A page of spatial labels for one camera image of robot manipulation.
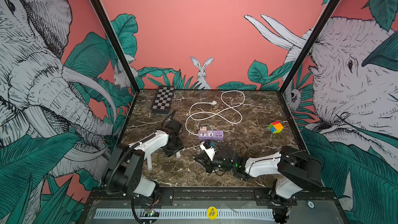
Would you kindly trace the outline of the pale pink electric toothbrush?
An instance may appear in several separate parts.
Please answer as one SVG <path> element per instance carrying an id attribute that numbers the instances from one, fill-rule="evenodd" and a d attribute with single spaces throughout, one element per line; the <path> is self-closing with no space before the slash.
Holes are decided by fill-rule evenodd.
<path id="1" fill-rule="evenodd" d="M 151 155 L 149 155 L 146 160 L 147 160 L 147 169 L 148 169 L 148 171 L 151 171 L 152 170 L 152 158 L 151 158 Z"/>

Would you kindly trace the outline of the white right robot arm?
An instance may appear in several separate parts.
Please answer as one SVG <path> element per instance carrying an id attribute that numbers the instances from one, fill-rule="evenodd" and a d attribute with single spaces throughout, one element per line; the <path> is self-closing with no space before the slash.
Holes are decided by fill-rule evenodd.
<path id="1" fill-rule="evenodd" d="M 290 199 L 302 190 L 322 187 L 321 162 L 303 150 L 283 146 L 275 154 L 260 158 L 243 158 L 228 146 L 202 142 L 203 152 L 194 157 L 207 173 L 219 170 L 233 172 L 234 177 L 247 181 L 262 175 L 281 175 L 270 194 L 271 198 Z"/>

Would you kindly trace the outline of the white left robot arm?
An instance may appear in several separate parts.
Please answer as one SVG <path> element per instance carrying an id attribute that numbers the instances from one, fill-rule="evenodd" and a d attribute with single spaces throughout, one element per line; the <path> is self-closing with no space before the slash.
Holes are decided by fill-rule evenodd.
<path id="1" fill-rule="evenodd" d="M 151 165 L 151 155 L 162 148 L 167 157 L 180 152 L 184 146 L 179 137 L 182 124 L 170 120 L 149 136 L 133 144 L 119 144 L 114 148 L 102 175 L 102 185 L 109 195 L 123 193 L 156 201 L 159 184 L 143 177 L 144 161 Z"/>

